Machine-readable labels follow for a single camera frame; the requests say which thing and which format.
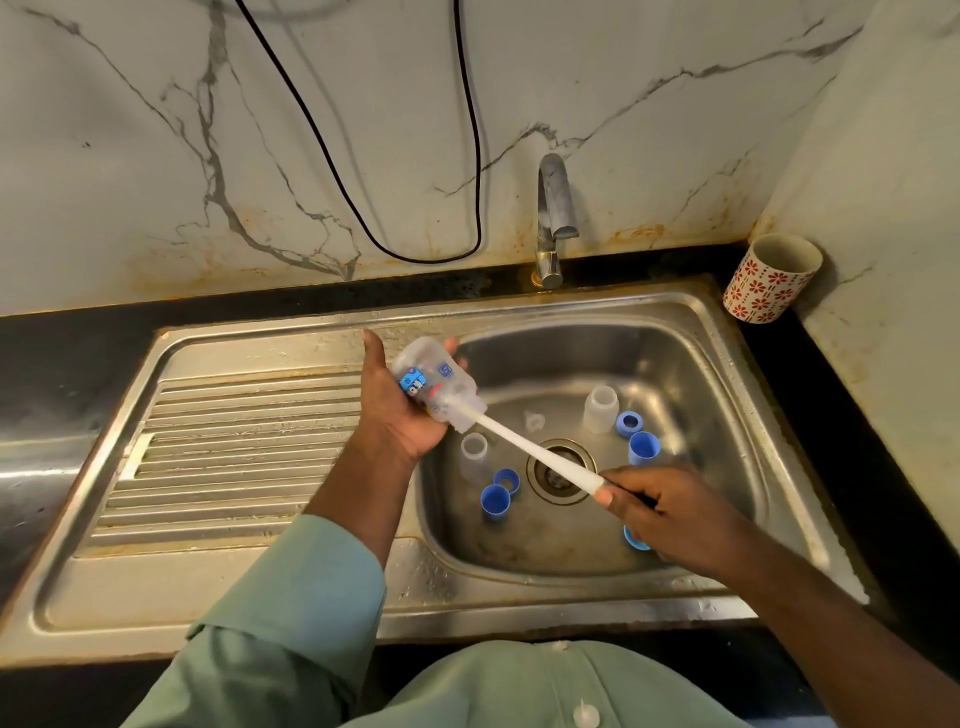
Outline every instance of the floral mug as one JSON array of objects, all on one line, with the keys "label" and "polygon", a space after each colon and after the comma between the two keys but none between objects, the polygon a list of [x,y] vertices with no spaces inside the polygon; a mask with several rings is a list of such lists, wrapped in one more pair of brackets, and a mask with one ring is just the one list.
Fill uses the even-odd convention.
[{"label": "floral mug", "polygon": [[740,321],[750,324],[774,321],[823,262],[817,246],[799,235],[760,235],[733,274],[723,295],[723,306]]}]

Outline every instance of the blue ring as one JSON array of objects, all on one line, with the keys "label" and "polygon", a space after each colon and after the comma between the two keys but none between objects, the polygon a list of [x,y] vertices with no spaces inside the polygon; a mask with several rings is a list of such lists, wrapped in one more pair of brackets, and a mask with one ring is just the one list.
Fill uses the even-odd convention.
[{"label": "blue ring", "polygon": [[488,485],[480,494],[480,507],[491,521],[502,521],[510,508],[510,491],[502,485]]},{"label": "blue ring", "polygon": [[630,544],[637,551],[649,551],[651,550],[648,545],[642,541],[638,541],[634,538],[634,535],[630,532],[630,529],[627,526],[623,527],[623,538],[627,540],[627,543]]},{"label": "blue ring", "polygon": [[[624,422],[628,417],[633,417],[636,419],[635,425],[627,425]],[[616,433],[620,437],[630,437],[635,432],[640,432],[643,429],[643,418],[640,417],[632,409],[625,409],[620,413],[620,416],[616,418]]]},{"label": "blue ring", "polygon": [[645,430],[635,432],[627,444],[627,459],[631,465],[647,465],[660,454],[660,440]]},{"label": "blue ring", "polygon": [[[503,484],[502,481],[504,480],[510,483],[509,488]],[[507,488],[507,493],[513,497],[520,489],[520,476],[513,468],[501,468],[493,474],[493,485],[499,485],[502,488]]]}]

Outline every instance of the shirt sleeve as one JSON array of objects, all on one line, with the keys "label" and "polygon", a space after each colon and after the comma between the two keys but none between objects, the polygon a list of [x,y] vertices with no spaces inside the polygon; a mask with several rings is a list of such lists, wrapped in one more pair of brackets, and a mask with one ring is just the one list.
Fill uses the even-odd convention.
[{"label": "shirt sleeve", "polygon": [[372,552],[341,526],[298,516],[187,633],[125,728],[347,719],[386,593]]}]

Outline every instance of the sink drain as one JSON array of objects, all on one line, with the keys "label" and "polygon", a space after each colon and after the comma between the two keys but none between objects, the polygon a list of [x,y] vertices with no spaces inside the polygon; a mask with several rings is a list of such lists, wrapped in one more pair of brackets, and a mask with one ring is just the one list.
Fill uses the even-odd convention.
[{"label": "sink drain", "polygon": [[[596,463],[593,462],[590,453],[572,440],[556,438],[540,444],[572,463],[581,465],[593,473],[597,472]],[[565,477],[550,470],[533,457],[527,460],[527,480],[530,481],[530,485],[538,496],[548,503],[556,505],[573,505],[579,503],[588,495]]]}]

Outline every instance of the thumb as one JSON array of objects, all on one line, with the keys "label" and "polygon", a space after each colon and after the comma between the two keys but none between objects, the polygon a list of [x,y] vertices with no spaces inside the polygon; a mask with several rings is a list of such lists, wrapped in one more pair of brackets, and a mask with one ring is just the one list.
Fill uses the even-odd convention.
[{"label": "thumb", "polygon": [[361,331],[360,337],[363,339],[364,371],[385,369],[387,366],[387,355],[383,352],[383,342],[380,341],[380,337],[368,328],[364,328],[363,331]]},{"label": "thumb", "polygon": [[655,511],[643,505],[636,496],[622,488],[601,485],[593,497],[600,505],[630,526],[631,530],[640,531],[644,525],[651,522],[651,519],[658,517]]}]

